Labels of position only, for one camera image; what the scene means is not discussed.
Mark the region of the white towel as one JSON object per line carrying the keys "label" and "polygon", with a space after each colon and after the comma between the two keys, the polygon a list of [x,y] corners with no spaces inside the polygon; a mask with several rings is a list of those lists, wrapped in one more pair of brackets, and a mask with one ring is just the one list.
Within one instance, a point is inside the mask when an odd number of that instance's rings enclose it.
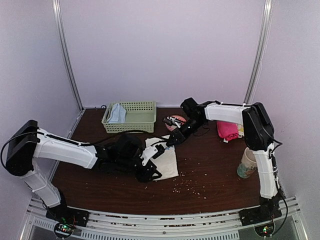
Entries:
{"label": "white towel", "polygon": [[175,178],[179,175],[177,157],[174,146],[168,147],[166,143],[160,142],[165,151],[162,155],[153,159],[152,162],[156,165],[156,170],[162,174],[160,178],[154,179],[154,181],[166,180]]}

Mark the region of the light blue towel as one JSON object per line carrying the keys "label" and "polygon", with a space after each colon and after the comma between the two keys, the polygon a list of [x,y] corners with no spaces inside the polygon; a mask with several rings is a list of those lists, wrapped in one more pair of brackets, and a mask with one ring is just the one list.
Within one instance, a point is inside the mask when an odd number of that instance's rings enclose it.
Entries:
{"label": "light blue towel", "polygon": [[126,121],[126,109],[119,103],[115,103],[107,118],[108,124],[123,124]]}

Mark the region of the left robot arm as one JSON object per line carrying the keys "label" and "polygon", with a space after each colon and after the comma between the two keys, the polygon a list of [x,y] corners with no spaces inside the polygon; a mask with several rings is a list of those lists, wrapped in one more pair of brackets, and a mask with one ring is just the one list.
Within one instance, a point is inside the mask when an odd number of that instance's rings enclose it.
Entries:
{"label": "left robot arm", "polygon": [[73,214],[61,190],[42,174],[35,158],[69,163],[101,173],[135,174],[141,183],[159,179],[153,160],[165,152],[161,142],[143,148],[141,141],[125,131],[116,142],[85,143],[67,139],[38,127],[35,120],[24,124],[1,148],[0,162],[11,175],[23,179],[40,197],[48,213],[61,222]]}

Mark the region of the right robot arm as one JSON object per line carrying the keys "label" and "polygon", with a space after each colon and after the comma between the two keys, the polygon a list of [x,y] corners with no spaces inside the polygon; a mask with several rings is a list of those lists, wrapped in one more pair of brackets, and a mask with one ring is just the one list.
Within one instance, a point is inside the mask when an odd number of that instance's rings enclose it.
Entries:
{"label": "right robot arm", "polygon": [[192,97],[180,105],[188,120],[170,134],[167,146],[185,142],[200,126],[208,121],[222,121],[243,126],[244,141],[252,151],[260,182],[260,206],[256,210],[259,220],[266,221],[280,210],[278,166],[275,150],[281,142],[274,138],[274,127],[261,102],[254,104],[231,104],[217,100],[197,103]]}

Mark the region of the green plastic basket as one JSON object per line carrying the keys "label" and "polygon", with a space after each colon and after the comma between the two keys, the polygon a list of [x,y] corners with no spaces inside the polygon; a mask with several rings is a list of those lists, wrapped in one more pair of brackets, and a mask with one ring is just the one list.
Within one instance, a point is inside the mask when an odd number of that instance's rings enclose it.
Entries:
{"label": "green plastic basket", "polygon": [[[125,123],[107,123],[112,106],[120,103],[126,109]],[[101,123],[108,134],[115,134],[128,130],[142,130],[153,133],[157,119],[157,105],[155,101],[124,101],[110,103],[106,108]]]}

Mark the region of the pink towel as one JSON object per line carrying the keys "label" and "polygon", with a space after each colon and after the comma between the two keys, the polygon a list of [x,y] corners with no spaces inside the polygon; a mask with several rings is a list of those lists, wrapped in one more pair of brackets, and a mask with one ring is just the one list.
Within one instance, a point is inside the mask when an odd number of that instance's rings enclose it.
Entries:
{"label": "pink towel", "polygon": [[224,142],[229,142],[239,137],[238,126],[235,123],[217,121],[216,126],[218,135]]}

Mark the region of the yellow patterned cloth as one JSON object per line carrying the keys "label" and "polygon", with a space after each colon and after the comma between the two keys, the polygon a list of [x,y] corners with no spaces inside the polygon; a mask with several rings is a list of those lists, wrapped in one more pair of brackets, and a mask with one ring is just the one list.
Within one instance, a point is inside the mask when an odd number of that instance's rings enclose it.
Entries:
{"label": "yellow patterned cloth", "polygon": [[245,136],[244,126],[241,124],[237,124],[237,129],[238,129],[238,138],[243,138]]}

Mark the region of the cream floral mug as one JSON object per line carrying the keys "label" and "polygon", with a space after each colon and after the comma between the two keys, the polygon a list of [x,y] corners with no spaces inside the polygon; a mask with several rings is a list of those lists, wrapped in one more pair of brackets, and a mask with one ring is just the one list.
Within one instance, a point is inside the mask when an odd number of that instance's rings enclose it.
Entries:
{"label": "cream floral mug", "polygon": [[248,147],[244,150],[241,161],[237,167],[237,175],[242,179],[249,178],[257,170],[256,158]]}

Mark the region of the front aluminium rail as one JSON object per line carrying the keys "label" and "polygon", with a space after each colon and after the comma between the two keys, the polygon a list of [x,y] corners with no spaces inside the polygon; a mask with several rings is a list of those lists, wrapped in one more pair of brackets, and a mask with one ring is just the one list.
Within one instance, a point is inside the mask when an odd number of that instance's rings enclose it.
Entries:
{"label": "front aluminium rail", "polygon": [[243,225],[239,209],[178,215],[138,215],[89,210],[86,226],[71,240],[260,240],[258,231],[274,225],[273,240],[307,240],[300,207],[291,197],[280,202],[283,215],[270,222]]}

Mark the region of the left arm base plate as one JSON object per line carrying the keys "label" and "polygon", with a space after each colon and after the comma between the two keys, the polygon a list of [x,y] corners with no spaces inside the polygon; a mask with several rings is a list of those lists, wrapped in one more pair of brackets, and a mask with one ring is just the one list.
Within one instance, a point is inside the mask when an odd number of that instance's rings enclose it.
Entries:
{"label": "left arm base plate", "polygon": [[57,222],[68,224],[72,226],[86,227],[90,213],[86,210],[79,210],[75,208],[67,208],[65,210],[46,211],[45,217]]}

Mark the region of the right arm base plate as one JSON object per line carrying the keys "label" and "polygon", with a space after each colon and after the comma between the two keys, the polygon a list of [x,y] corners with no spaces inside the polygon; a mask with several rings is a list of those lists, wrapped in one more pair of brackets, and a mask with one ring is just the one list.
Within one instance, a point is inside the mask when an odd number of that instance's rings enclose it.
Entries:
{"label": "right arm base plate", "polygon": [[272,218],[279,218],[282,216],[280,209],[276,209],[273,212],[264,211],[261,206],[254,208],[245,208],[238,212],[239,219],[242,226],[249,226],[259,224],[266,221],[271,221]]}

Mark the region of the right aluminium frame post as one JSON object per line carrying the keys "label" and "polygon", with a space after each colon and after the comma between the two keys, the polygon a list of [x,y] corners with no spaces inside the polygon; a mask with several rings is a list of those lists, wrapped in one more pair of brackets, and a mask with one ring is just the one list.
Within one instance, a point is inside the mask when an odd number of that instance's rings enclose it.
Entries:
{"label": "right aluminium frame post", "polygon": [[254,57],[252,71],[249,78],[248,87],[244,97],[244,102],[246,104],[251,104],[253,102],[255,92],[257,89],[258,81],[259,81],[261,70],[262,70],[262,60],[268,44],[268,38],[270,33],[271,21],[272,21],[273,5],[274,5],[273,0],[264,1],[264,8],[263,8],[256,53]]}

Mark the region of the aluminium frame post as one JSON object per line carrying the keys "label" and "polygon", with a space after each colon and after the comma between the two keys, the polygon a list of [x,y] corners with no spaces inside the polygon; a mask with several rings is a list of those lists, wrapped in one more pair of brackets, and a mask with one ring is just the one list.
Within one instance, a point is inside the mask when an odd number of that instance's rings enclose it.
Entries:
{"label": "aluminium frame post", "polygon": [[53,0],[52,1],[52,7],[53,7],[53,14],[57,26],[57,31],[58,31],[58,36],[60,40],[60,46],[62,50],[62,58],[64,62],[64,66],[66,69],[67,77],[70,83],[71,91],[72,94],[75,98],[77,107],[79,111],[84,110],[83,103],[81,101],[80,93],[76,84],[73,68],[72,68],[72,63],[70,59],[70,54],[68,51],[68,46],[67,46],[67,40],[66,40],[66,35],[65,35],[65,30],[64,30],[64,24],[63,24],[63,17],[62,17],[62,12],[61,12],[61,4],[59,0]]}
{"label": "aluminium frame post", "polygon": [[262,70],[262,60],[268,44],[268,38],[270,33],[271,21],[272,21],[273,5],[274,5],[273,0],[264,1],[264,8],[263,8],[256,53],[254,57],[252,71],[249,78],[248,87],[244,97],[244,102],[246,104],[251,104],[253,102],[255,92],[257,89],[258,81],[259,81],[261,70]]}

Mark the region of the left aluminium frame post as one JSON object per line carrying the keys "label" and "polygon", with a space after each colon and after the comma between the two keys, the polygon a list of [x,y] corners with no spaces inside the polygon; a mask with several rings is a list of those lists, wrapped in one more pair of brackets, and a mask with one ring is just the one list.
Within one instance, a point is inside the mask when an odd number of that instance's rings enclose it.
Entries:
{"label": "left aluminium frame post", "polygon": [[53,14],[57,26],[57,31],[58,31],[58,36],[60,40],[60,46],[62,50],[62,58],[64,62],[64,66],[66,69],[67,77],[70,83],[71,91],[72,94],[75,98],[77,107],[79,111],[84,110],[83,103],[81,101],[80,93],[76,84],[73,68],[72,68],[72,63],[70,59],[70,54],[68,51],[68,46],[67,46],[67,40],[66,40],[66,35],[65,35],[65,30],[64,30],[64,24],[63,24],[63,17],[62,17],[62,12],[61,12],[61,4],[59,0],[53,0],[52,1],[52,7],[53,7]]}

